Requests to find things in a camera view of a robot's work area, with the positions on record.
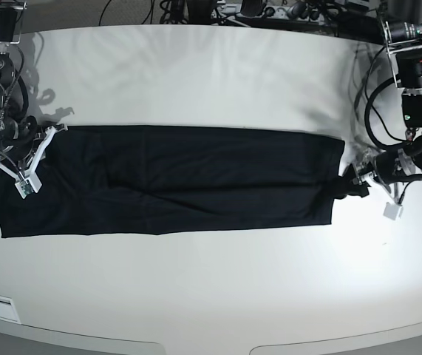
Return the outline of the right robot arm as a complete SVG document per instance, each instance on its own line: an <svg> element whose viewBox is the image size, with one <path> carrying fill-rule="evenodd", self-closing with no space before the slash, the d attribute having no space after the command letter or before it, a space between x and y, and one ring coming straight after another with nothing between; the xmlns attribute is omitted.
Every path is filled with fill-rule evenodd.
<svg viewBox="0 0 422 355"><path fill-rule="evenodd" d="M0 1L0 161L22 179L38 123L27 115L29 95L21 77L25 57L19 48L26 1Z"/></svg>

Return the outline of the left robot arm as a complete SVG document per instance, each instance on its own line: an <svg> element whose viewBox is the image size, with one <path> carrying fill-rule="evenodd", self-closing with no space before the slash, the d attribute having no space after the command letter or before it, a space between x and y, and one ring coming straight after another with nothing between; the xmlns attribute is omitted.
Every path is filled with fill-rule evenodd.
<svg viewBox="0 0 422 355"><path fill-rule="evenodd" d="M341 178L341 195L365 197L371 183L381 186L400 205L405 192L400 185L422 181L422 18L418 22L399 21L388 13L379 13L391 78L366 95L364 126L374 149L353 163ZM374 134L371 115L375 100L388 87L401 91L405 137L394 144L382 143Z"/></svg>

